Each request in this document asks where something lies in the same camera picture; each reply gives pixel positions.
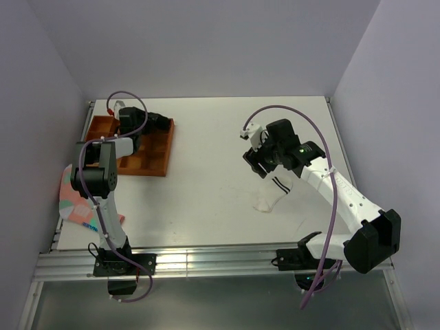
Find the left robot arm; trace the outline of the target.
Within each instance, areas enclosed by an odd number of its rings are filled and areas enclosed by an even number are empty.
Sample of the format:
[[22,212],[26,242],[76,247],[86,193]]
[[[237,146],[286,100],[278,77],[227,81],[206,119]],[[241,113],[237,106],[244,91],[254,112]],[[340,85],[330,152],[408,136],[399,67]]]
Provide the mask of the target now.
[[85,141],[76,145],[71,187],[93,208],[100,235],[98,253],[110,258],[109,267],[117,274],[127,274],[134,266],[116,210],[118,177],[166,176],[174,128],[171,118],[123,107],[94,117]]

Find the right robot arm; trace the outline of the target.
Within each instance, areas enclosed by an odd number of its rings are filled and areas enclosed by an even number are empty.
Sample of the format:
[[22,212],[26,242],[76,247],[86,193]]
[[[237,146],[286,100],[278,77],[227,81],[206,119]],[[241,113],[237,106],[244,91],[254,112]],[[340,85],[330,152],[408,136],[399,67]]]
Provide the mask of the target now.
[[325,233],[307,235],[287,256],[277,256],[280,270],[316,269],[326,251],[325,268],[341,260],[366,274],[399,250],[402,220],[397,212],[369,201],[328,164],[326,153],[316,143],[300,142],[289,120],[266,127],[251,122],[240,136],[250,141],[243,158],[255,173],[264,178],[277,166],[292,171],[326,201],[337,201],[337,214],[349,229],[348,234],[333,235],[328,243]]

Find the orange compartment tray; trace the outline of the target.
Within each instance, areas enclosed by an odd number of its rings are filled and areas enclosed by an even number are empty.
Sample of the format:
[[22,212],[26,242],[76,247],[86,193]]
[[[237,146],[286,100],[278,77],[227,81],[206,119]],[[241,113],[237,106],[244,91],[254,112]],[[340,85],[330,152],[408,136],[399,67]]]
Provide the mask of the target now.
[[[92,140],[101,136],[110,137],[116,132],[119,121],[110,115],[95,115],[84,140]],[[141,136],[139,150],[133,155],[117,159],[119,175],[136,175],[165,177],[171,155],[175,123],[171,118],[167,130],[152,129],[147,135]]]

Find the pink patterned sock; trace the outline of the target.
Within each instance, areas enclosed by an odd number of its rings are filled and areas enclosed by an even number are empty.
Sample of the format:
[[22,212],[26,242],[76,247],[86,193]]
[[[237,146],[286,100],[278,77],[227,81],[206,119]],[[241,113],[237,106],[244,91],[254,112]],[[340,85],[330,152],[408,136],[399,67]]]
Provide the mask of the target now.
[[98,231],[98,216],[95,215],[86,199],[72,188],[70,175],[72,164],[63,171],[59,190],[59,215],[94,232]]

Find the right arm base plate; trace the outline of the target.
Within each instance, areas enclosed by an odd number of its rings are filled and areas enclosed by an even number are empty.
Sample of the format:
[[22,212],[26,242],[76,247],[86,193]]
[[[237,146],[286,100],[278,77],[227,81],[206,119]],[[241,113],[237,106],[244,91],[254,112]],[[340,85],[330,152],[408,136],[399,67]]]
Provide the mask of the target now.
[[314,258],[307,248],[278,249],[271,264],[279,271],[317,270],[319,259]]

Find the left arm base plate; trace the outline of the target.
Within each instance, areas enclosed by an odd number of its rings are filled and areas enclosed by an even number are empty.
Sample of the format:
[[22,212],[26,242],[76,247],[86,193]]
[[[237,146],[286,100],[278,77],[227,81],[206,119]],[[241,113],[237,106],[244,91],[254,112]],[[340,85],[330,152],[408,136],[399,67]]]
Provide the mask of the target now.
[[141,253],[133,254],[130,259],[141,265],[144,270],[138,266],[133,265],[127,261],[123,261],[121,258],[115,255],[109,255],[108,257],[99,257],[94,265],[93,276],[95,277],[114,277],[114,276],[147,276],[154,275],[156,266],[156,254]]

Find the aluminium rail frame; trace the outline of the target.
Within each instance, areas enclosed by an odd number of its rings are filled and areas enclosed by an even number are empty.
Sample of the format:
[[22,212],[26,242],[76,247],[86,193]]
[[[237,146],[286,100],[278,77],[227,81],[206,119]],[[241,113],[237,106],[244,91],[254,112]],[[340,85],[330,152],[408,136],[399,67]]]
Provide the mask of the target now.
[[270,214],[252,208],[261,184],[241,156],[239,130],[256,109],[260,123],[289,118],[304,140],[322,130],[333,163],[351,176],[329,101],[323,96],[150,98],[175,119],[165,178],[120,178],[116,198],[134,252],[157,255],[152,292],[132,304],[107,298],[86,251],[95,234],[62,222],[52,251],[39,256],[23,329],[412,329],[393,263],[367,275],[348,265],[305,309],[291,272],[272,264],[310,232],[325,231],[330,205],[300,180]]

